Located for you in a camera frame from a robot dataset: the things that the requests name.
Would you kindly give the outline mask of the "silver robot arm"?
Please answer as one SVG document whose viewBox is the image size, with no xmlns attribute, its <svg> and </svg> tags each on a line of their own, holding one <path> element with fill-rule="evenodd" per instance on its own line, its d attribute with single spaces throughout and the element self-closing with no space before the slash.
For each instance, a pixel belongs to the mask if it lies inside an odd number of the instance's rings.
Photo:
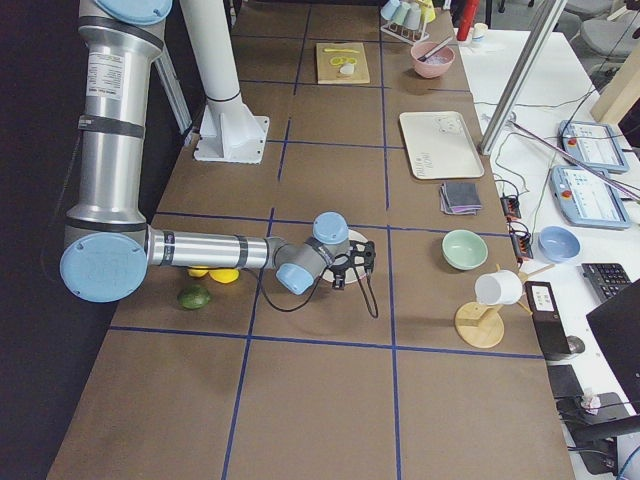
<svg viewBox="0 0 640 480">
<path fill-rule="evenodd" d="M 138 208 L 149 76 L 157 70 L 174 114 L 189 124 L 180 86 L 164 42 L 168 1 L 84 1 L 79 33 L 88 48 L 81 140 L 79 199 L 66 215 L 60 274 L 66 287 L 91 302 L 134 292 L 149 266 L 272 269 L 290 292 L 313 290 L 326 272 L 335 288 L 353 273 L 370 287 L 372 242 L 349 236 L 344 217 L 319 215 L 302 244 L 152 228 Z"/>
</svg>

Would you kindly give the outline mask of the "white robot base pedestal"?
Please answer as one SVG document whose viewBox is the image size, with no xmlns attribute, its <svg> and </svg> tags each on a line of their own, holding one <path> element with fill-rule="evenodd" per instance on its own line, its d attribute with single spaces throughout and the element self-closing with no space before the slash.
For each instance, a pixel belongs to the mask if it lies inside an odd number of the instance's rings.
<svg viewBox="0 0 640 480">
<path fill-rule="evenodd" d="M 253 115 L 243 101 L 224 4 L 186 0 L 180 6 L 206 95 L 195 159 L 260 163 L 270 120 Z"/>
</svg>

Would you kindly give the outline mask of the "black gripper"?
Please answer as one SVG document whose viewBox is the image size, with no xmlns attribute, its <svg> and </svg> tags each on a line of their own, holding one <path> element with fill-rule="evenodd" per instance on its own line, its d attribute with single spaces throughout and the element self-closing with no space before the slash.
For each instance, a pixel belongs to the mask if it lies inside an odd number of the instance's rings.
<svg viewBox="0 0 640 480">
<path fill-rule="evenodd" d="M 336 257 L 327 270 L 328 280 L 362 280 L 370 277 L 375 267 L 375 243 L 350 240 L 349 251 Z"/>
</svg>

